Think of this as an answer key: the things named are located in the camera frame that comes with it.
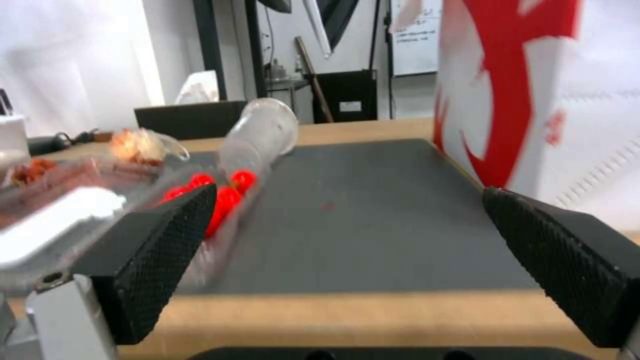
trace wooden stick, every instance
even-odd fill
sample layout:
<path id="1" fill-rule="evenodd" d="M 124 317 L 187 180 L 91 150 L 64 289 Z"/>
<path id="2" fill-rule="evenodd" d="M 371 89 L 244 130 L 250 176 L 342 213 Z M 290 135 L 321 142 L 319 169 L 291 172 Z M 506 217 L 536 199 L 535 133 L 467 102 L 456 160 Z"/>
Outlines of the wooden stick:
<path id="1" fill-rule="evenodd" d="M 318 102 L 320 103 L 320 108 L 324 113 L 324 118 L 327 122 L 333 122 L 331 110 L 329 110 L 329 105 L 326 103 L 324 93 L 322 92 L 322 88 L 320 87 L 320 82 L 318 82 L 316 72 L 314 71 L 313 65 L 311 64 L 311 59 L 307 54 L 307 48 L 305 48 L 305 43 L 302 42 L 301 37 L 296 37 L 296 45 L 298 47 L 298 52 L 302 56 L 302 62 L 305 63 L 307 72 L 309 73 L 309 75 L 311 75 L 311 85 L 313 86 L 314 92 L 316 93 L 316 96 L 318 98 Z"/>

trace textured rubber pad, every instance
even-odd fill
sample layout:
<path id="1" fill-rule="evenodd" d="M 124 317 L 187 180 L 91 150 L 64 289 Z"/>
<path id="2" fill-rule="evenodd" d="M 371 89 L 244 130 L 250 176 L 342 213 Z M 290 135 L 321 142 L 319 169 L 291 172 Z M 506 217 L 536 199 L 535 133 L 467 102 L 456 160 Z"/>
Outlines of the textured rubber pad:
<path id="1" fill-rule="evenodd" d="M 487 188 L 483 204 L 520 264 L 589 340 L 622 346 L 640 312 L 640 248 L 591 215 L 513 192 Z"/>
<path id="2" fill-rule="evenodd" d="M 160 206 L 127 214 L 73 266 L 90 276 L 118 345 L 154 328 L 204 238 L 216 198 L 203 186 Z"/>

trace black pole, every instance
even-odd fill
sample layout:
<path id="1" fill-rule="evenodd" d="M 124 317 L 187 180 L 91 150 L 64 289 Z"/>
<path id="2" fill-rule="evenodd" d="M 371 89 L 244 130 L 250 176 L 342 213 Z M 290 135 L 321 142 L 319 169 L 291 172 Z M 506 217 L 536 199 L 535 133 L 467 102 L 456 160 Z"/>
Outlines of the black pole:
<path id="1" fill-rule="evenodd" d="M 389 33 L 389 27 L 391 27 L 391 12 L 390 9 L 385 16 L 385 41 L 387 43 L 387 91 L 389 97 L 389 118 L 394 118 L 393 114 L 393 88 L 391 87 L 391 79 L 394 71 L 394 58 L 393 58 L 393 37 Z"/>
<path id="2" fill-rule="evenodd" d="M 249 27 L 251 60 L 253 62 L 253 76 L 255 78 L 255 93 L 257 97 L 267 97 L 267 86 L 264 82 L 264 70 L 262 66 L 262 43 L 260 42 L 260 26 L 258 25 L 257 0 L 246 0 L 245 4 L 246 21 Z"/>
<path id="3" fill-rule="evenodd" d="M 211 0 L 193 0 L 193 10 L 196 15 L 204 69 L 216 71 L 220 100 L 227 100 L 225 73 L 222 69 L 222 56 L 220 54 L 220 43 L 218 42 L 218 30 L 216 29 L 216 16 L 214 14 L 213 4 Z"/>
<path id="4" fill-rule="evenodd" d="M 378 15 L 380 14 L 380 0 L 376 0 L 376 12 L 373 15 L 373 34 L 371 35 L 371 52 L 369 53 L 369 71 L 373 69 L 373 55 L 376 51 L 376 35 L 378 34 Z"/>

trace black chair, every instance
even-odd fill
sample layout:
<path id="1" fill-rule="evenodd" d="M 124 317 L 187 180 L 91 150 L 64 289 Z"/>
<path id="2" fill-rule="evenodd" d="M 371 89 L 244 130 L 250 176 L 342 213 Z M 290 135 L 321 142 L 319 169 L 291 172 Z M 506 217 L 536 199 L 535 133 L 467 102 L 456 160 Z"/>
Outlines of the black chair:
<path id="1" fill-rule="evenodd" d="M 178 140 L 219 138 L 240 119 L 246 101 L 157 106 L 135 109 L 140 127 Z"/>

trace screw hole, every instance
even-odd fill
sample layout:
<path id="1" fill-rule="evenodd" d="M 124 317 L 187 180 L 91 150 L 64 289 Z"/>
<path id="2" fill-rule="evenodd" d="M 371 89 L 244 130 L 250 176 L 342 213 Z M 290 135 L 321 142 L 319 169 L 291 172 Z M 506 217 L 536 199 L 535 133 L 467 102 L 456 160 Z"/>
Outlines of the screw hole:
<path id="1" fill-rule="evenodd" d="M 310 352 L 305 360 L 335 360 L 335 356 L 332 353 L 324 351 L 324 350 L 316 350 Z"/>
<path id="2" fill-rule="evenodd" d="M 442 360 L 476 360 L 468 352 L 462 350 L 452 350 L 447 352 Z"/>
<path id="3" fill-rule="evenodd" d="M 51 274 L 45 276 L 42 278 L 42 282 L 44 282 L 45 284 L 50 284 L 52 282 L 56 282 L 58 280 L 62 279 L 62 273 L 61 272 L 52 272 Z"/>

